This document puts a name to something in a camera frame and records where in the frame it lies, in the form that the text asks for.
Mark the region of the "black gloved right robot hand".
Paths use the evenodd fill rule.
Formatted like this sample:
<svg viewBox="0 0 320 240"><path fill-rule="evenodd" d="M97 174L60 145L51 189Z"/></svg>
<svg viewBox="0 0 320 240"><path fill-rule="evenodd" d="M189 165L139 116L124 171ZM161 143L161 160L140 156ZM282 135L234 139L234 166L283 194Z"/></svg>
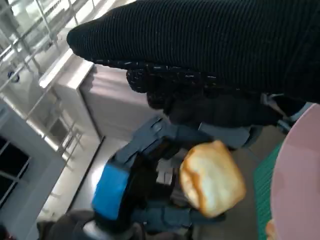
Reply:
<svg viewBox="0 0 320 240"><path fill-rule="evenodd" d="M154 109L197 94L320 101L317 0L137 0L66 40L87 61L127 70Z"/></svg>

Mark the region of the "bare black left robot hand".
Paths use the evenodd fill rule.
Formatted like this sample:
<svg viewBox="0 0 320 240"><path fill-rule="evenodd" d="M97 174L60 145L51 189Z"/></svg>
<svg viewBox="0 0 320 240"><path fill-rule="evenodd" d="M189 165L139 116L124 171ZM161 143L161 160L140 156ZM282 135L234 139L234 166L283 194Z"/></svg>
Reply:
<svg viewBox="0 0 320 240"><path fill-rule="evenodd" d="M204 132L171 124L160 116L148 120L104 166L91 204L97 225L120 233L139 223L148 232L159 233L224 221L224 213L205 217L190 204L173 203L172 194L179 185L176 170L170 183L157 182L160 160L211 140Z"/></svg>

